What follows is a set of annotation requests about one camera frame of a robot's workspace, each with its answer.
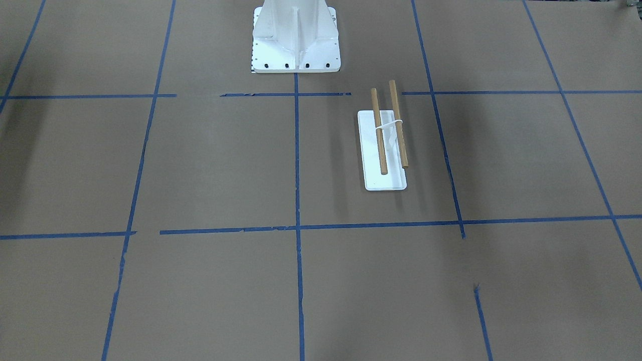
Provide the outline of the white towel rack base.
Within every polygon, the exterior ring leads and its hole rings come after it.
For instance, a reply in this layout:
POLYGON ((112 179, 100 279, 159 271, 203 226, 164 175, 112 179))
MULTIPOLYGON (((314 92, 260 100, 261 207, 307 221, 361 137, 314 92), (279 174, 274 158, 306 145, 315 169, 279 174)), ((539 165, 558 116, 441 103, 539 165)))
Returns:
POLYGON ((367 191, 402 191, 407 187, 397 135, 397 125, 402 121, 395 118, 393 110, 381 110, 380 117, 381 126, 376 128, 373 110, 360 110, 357 113, 365 189, 367 191), (387 174, 381 173, 377 130, 382 131, 387 174))

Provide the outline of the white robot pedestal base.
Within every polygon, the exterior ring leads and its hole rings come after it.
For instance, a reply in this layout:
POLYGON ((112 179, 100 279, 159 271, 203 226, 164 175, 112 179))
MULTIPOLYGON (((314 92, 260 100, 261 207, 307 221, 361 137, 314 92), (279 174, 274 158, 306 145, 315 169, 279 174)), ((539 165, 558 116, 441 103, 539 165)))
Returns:
POLYGON ((265 1, 253 21, 253 73, 340 70, 337 12, 326 1, 265 1))

